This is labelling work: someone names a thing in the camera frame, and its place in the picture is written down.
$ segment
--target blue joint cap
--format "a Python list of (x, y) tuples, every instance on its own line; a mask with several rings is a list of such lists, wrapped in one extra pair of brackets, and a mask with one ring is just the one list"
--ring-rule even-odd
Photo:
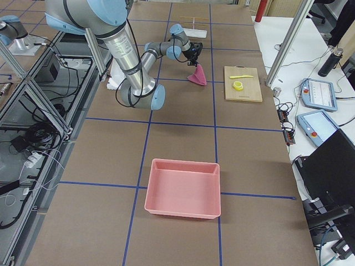
[(64, 22), (58, 18), (55, 18), (47, 13), (45, 13), (45, 18), (47, 20), (47, 24), (57, 30), (61, 30), (62, 32), (71, 33), (75, 35), (85, 35), (86, 31), (84, 29), (80, 29), (76, 26), (73, 26), (67, 22)]
[(4, 22), (20, 22), (20, 19), (15, 15), (7, 15), (0, 18), (0, 21)]
[(184, 29), (182, 28), (182, 26), (180, 24), (174, 24), (170, 28), (170, 34), (171, 35), (177, 35), (177, 34), (183, 32), (183, 31), (184, 31)]
[(169, 48), (167, 48), (166, 50), (166, 56), (172, 60), (176, 60), (177, 58), (179, 58), (181, 54), (181, 48), (179, 46), (170, 46)]
[(9, 39), (7, 36), (1, 34), (0, 34), (0, 41), (3, 42), (5, 46), (8, 46), (12, 42), (11, 39)]
[(145, 51), (145, 52), (148, 51), (149, 44), (151, 44), (151, 43), (152, 43), (152, 42), (145, 44), (145, 46), (144, 46), (144, 51)]
[(150, 108), (152, 110), (159, 110), (164, 105), (164, 102), (165, 102), (165, 88), (163, 85), (159, 84), (154, 91)]
[(120, 26), (127, 19), (125, 0), (87, 0), (92, 11), (102, 21), (112, 26)]

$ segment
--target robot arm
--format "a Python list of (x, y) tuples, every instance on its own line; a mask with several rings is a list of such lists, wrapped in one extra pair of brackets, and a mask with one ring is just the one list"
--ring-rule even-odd
[(33, 41), (18, 17), (10, 15), (0, 18), (0, 40), (9, 45), (15, 40), (20, 50), (33, 47)]
[(126, 76), (120, 93), (127, 107), (159, 110), (165, 100), (165, 88), (148, 75), (156, 59), (167, 55), (177, 59), (181, 53), (197, 64), (202, 44), (190, 43), (181, 26), (173, 26), (172, 39), (165, 43), (149, 43), (140, 59), (126, 32), (124, 0), (45, 0), (46, 19), (51, 27), (72, 34), (85, 34), (90, 28), (96, 38), (106, 44)]

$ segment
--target power strip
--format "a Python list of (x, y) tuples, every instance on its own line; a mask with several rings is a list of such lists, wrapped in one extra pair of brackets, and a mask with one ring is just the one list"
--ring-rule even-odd
[(288, 122), (286, 111), (277, 110), (277, 116), (281, 123)]
[(24, 162), (25, 167), (32, 168), (39, 161), (41, 157), (42, 157), (41, 154), (33, 151), (32, 155), (28, 156), (27, 161)]
[(296, 144), (295, 139), (293, 138), (293, 136), (291, 136), (289, 131), (283, 129), (282, 133), (283, 133), (283, 137), (285, 138), (285, 142), (287, 146)]

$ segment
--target pink plastic tray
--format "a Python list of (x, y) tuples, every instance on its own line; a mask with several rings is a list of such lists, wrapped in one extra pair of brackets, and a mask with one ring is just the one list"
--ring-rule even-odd
[(221, 215), (217, 163), (153, 159), (144, 208), (153, 214), (214, 219)]

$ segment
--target black bottle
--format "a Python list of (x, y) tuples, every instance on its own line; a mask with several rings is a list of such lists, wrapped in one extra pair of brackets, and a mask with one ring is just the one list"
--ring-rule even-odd
[(328, 57), (322, 68), (318, 71), (318, 75), (327, 76), (343, 57), (343, 51), (344, 50), (342, 48), (335, 49), (334, 52)]

